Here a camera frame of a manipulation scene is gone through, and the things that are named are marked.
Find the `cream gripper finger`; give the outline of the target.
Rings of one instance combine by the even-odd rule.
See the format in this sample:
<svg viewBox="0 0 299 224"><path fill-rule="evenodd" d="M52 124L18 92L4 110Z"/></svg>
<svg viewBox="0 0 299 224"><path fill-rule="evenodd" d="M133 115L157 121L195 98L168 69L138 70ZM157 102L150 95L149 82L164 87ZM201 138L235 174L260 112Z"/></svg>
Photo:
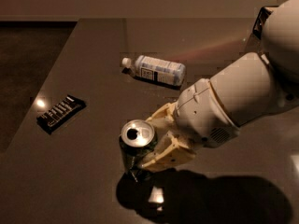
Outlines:
<svg viewBox="0 0 299 224"><path fill-rule="evenodd" d="M165 128L165 110L159 109L146 119L146 122L151 124L155 129L162 130Z"/></svg>
<svg viewBox="0 0 299 224"><path fill-rule="evenodd" d="M153 152L146 155L137 164L137 167L153 173L172 168L173 151L174 149L171 147L168 147L165 150L155 149Z"/></svg>

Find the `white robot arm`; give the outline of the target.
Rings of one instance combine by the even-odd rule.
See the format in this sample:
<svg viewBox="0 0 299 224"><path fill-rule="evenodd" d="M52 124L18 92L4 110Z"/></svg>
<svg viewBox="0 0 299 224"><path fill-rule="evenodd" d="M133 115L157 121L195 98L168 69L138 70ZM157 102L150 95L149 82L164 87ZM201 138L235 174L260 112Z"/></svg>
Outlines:
<svg viewBox="0 0 299 224"><path fill-rule="evenodd" d="M299 0L276 7L250 52L210 79L201 78L148 118L161 135L137 167L159 172L186 163L200 147L219 147L240 128L298 106Z"/></svg>

